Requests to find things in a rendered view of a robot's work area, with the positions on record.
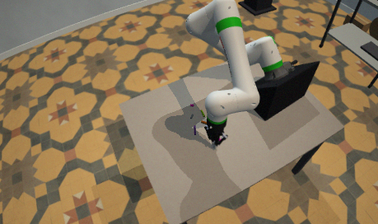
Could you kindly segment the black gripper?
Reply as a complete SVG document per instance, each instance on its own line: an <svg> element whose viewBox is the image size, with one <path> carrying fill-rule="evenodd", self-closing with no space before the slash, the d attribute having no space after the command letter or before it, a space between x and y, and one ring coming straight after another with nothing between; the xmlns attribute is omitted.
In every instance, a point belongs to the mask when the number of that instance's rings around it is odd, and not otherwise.
<svg viewBox="0 0 378 224"><path fill-rule="evenodd" d="M206 124L205 125L205 130L207 132L207 135L208 135L208 139L212 140L212 148L214 147L214 150L217 149L217 145L220 145L222 143L223 140L226 140L226 138L228 137L228 135L225 135L224 134L224 129L223 130L220 130L220 131L214 131L214 130L211 130L208 125ZM216 133L216 134L215 134ZM211 137L210 137L211 136ZM222 136L222 139L219 141L220 137L219 136ZM215 149L216 147L216 149Z"/></svg>

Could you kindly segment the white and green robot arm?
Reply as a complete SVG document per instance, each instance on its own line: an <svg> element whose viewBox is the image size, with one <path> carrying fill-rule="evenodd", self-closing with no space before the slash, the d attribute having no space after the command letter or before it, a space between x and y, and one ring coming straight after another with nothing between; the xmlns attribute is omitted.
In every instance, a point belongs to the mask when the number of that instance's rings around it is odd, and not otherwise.
<svg viewBox="0 0 378 224"><path fill-rule="evenodd" d="M297 60L282 62L272 36L245 44L235 0L213 0L190 14L185 26L191 35L225 55L231 72L233 89L213 91L205 100L207 125L214 131L226 127L228 114L250 111L258 106L259 92L251 65L259 63L264 70L265 82L273 82L294 71L293 65L298 63Z"/></svg>

